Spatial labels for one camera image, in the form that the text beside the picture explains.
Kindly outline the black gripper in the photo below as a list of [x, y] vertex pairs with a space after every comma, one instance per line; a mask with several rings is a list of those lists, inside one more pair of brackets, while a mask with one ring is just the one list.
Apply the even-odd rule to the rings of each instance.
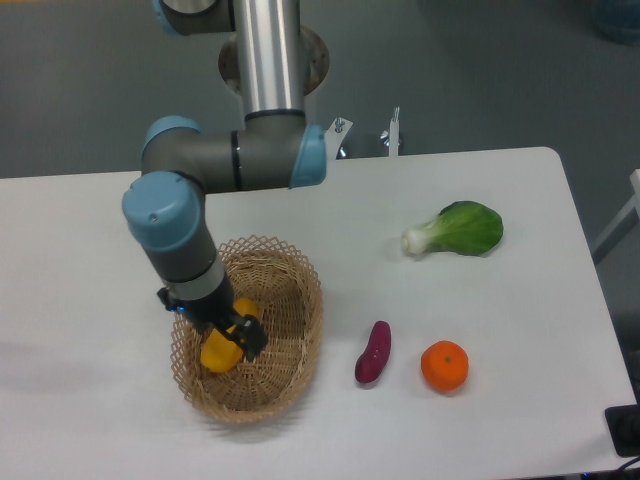
[[235, 313], [234, 291], [228, 277], [200, 299], [176, 299], [167, 287], [159, 289], [156, 295], [167, 311], [186, 318], [199, 334], [206, 333], [210, 327], [216, 328], [242, 350], [249, 362], [256, 360], [268, 344], [268, 337], [255, 316]]

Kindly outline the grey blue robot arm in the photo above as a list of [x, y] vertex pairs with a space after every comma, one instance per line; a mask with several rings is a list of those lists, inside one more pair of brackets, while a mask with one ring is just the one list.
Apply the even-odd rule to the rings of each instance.
[[154, 122], [141, 175], [125, 192], [129, 230], [162, 281], [166, 309], [199, 333], [218, 330], [248, 360], [268, 338], [252, 315], [234, 308], [234, 292], [205, 220], [210, 194], [298, 188], [322, 183], [324, 131], [306, 119], [309, 59], [295, 1], [158, 1], [155, 14], [181, 36], [236, 36], [244, 127], [204, 134], [197, 122]]

